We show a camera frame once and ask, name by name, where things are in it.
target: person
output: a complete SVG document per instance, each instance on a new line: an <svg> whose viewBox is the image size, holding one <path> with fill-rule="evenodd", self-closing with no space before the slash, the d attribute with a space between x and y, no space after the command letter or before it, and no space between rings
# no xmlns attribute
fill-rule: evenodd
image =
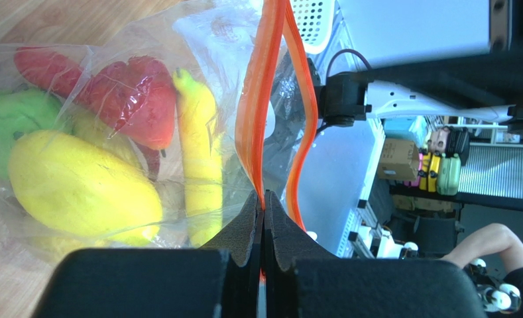
<svg viewBox="0 0 523 318"><path fill-rule="evenodd" d="M454 263L460 268L483 256L496 254L504 263L504 282L520 290L520 310L512 315L491 313L489 317L523 317L523 244L507 226L493 223L475 231L458 244L442 260Z"/></svg>

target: green suitcase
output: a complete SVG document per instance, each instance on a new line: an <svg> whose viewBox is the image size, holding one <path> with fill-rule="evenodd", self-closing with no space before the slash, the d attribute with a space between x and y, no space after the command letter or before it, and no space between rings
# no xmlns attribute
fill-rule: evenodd
<svg viewBox="0 0 523 318"><path fill-rule="evenodd" d="M437 177L437 192L442 195L456 195L459 190L459 175L461 173L461 160L458 154L446 158L441 154L439 175Z"/></svg>

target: pink suitcase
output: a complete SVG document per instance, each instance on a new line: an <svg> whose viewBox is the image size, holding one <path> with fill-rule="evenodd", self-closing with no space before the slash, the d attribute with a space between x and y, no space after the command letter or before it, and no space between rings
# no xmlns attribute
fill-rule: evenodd
<svg viewBox="0 0 523 318"><path fill-rule="evenodd" d="M422 169L422 159L424 159L422 150L420 151L418 158L420 159L420 165L418 165L418 171L420 172L420 170ZM420 175L416 177L416 180L414 181L405 181L404 185L408 187L418 187L420 185Z"/></svg>
<svg viewBox="0 0 523 318"><path fill-rule="evenodd" d="M437 156L445 153L445 147L447 146L447 141L449 139L449 132L449 127L444 127L434 131L430 135L430 139L428 139L428 151Z"/></svg>

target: wooden table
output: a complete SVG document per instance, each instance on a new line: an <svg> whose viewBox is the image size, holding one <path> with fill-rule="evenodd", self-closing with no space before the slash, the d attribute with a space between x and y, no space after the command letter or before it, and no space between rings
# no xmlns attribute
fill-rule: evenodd
<svg viewBox="0 0 523 318"><path fill-rule="evenodd" d="M0 43L102 45L131 21L181 0L0 1ZM0 317L28 317L52 267L11 238L0 218Z"/></svg>

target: black suitcase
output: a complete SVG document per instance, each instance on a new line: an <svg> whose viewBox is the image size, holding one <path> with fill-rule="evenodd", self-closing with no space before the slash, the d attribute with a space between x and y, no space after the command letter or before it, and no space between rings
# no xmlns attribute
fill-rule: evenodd
<svg viewBox="0 0 523 318"><path fill-rule="evenodd" d="M452 129L447 140L445 156L451 158L453 154L458 154L461 166L464 166L467 163L467 159L469 159L469 143L469 131L467 131L467 128Z"/></svg>

